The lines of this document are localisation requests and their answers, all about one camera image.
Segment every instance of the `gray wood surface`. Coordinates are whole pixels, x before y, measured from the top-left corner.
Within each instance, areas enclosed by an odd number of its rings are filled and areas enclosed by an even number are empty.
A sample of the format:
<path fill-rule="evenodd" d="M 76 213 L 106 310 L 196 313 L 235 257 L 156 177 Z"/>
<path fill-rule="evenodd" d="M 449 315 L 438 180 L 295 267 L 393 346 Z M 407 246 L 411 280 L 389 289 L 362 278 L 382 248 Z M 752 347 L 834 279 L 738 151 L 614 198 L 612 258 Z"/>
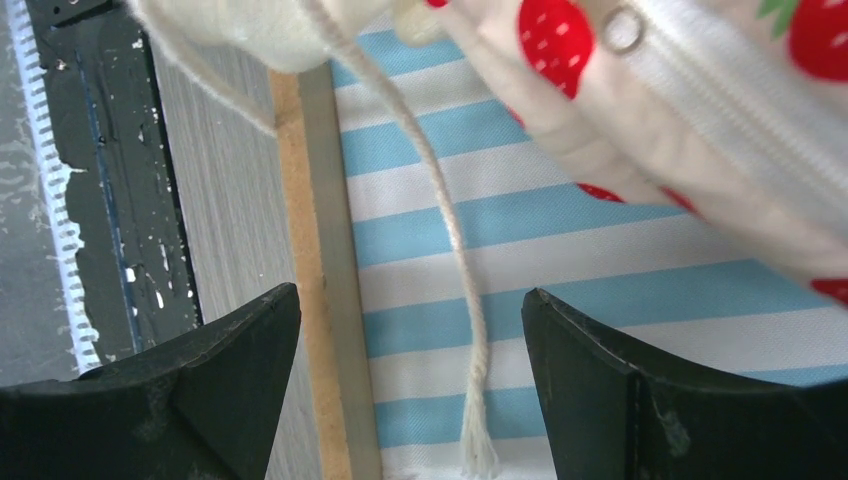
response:
<path fill-rule="evenodd" d="M 263 66 L 230 49 L 201 52 L 226 80 L 273 111 Z M 294 281 L 277 143 L 215 104 L 160 55 L 157 71 L 201 309 L 207 320 L 217 319 Z M 321 478 L 302 339 L 267 478 Z"/>

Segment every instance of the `white toothed strip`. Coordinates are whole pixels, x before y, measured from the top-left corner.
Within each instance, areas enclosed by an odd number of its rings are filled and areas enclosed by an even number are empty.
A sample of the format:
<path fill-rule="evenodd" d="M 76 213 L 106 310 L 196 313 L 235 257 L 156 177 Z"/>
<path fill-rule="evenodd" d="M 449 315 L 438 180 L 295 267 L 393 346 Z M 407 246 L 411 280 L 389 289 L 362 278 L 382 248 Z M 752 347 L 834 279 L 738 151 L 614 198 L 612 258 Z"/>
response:
<path fill-rule="evenodd" d="M 68 218 L 65 190 L 73 169 L 59 159 L 53 141 L 53 127 L 47 108 L 47 94 L 42 80 L 42 70 L 32 21 L 25 0 L 5 0 L 9 26 L 12 31 L 15 57 L 21 75 L 27 115 L 32 129 L 36 162 L 38 163 L 44 201 L 50 219 L 50 230 L 59 275 L 68 312 L 73 354 L 80 374 L 101 365 L 94 350 L 98 332 L 91 326 L 85 313 L 84 292 L 77 269 L 76 254 L 83 247 L 79 238 L 79 225 Z"/>

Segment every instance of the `wooden board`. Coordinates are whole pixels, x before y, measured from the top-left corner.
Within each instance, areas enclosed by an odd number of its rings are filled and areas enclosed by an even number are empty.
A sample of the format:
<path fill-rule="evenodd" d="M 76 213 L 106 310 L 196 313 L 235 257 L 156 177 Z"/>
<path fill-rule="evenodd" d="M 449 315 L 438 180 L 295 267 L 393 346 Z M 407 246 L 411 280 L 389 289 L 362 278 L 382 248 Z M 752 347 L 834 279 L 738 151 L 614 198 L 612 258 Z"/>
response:
<path fill-rule="evenodd" d="M 271 75 L 325 480 L 382 478 L 329 65 Z"/>

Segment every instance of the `blue stripe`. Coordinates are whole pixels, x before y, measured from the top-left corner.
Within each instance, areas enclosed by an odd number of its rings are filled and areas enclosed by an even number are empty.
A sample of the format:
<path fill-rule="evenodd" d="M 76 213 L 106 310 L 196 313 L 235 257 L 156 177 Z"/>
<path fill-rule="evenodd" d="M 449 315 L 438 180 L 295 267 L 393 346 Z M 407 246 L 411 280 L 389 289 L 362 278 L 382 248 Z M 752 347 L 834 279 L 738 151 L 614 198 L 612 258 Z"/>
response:
<path fill-rule="evenodd" d="M 479 102 L 418 117 L 439 158 L 486 148 L 527 142 L 530 138 L 496 100 Z M 343 132 L 342 153 L 347 176 L 412 165 L 418 154 L 394 123 Z"/>
<path fill-rule="evenodd" d="M 443 40 L 426 48 L 410 48 L 397 39 L 394 30 L 366 33 L 360 35 L 356 41 L 376 59 L 383 72 L 390 77 L 464 58 L 459 48 L 450 40 Z M 359 80 L 338 62 L 332 62 L 332 68 L 335 88 L 359 83 Z"/>
<path fill-rule="evenodd" d="M 456 211 L 467 248 L 681 215 L 672 207 L 599 202 L 573 183 L 460 202 Z M 450 252 L 444 225 L 436 207 L 354 223 L 359 268 Z"/>
<path fill-rule="evenodd" d="M 753 260 L 621 275 L 544 287 L 578 310 L 622 328 L 702 318 L 778 313 L 828 306 Z M 489 340 L 524 335 L 521 304 L 530 290 L 483 296 Z M 464 299 L 365 315 L 371 358 L 471 344 Z"/>
<path fill-rule="evenodd" d="M 534 387 L 486 392 L 486 417 L 494 439 L 546 436 Z M 413 398 L 374 405 L 380 448 L 459 441 L 464 395 Z"/>
<path fill-rule="evenodd" d="M 762 372 L 740 373 L 746 377 L 766 382 L 782 383 L 806 387 L 848 378 L 848 365 L 828 365 L 824 367 L 792 368 L 787 370 L 768 370 Z"/>

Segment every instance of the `drawstring bag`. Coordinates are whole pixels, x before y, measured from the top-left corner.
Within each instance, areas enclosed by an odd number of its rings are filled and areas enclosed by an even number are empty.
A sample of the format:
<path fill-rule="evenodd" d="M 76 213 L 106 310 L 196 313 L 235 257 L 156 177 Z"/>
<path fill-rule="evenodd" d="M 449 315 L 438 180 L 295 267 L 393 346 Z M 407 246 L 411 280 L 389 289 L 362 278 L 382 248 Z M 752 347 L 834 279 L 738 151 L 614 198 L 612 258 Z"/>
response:
<path fill-rule="evenodd" d="M 332 57 L 397 119 L 430 174 L 468 303 L 461 449 L 469 475 L 497 471 L 483 400 L 486 325 L 433 148 L 398 89 L 353 40 L 381 13 L 391 13 L 412 46 L 453 40 L 586 194 L 681 206 L 803 287 L 848 304 L 845 0 L 128 4 L 191 80 L 268 134 L 273 121 L 222 82 L 189 41 L 234 45 L 289 73 Z"/>

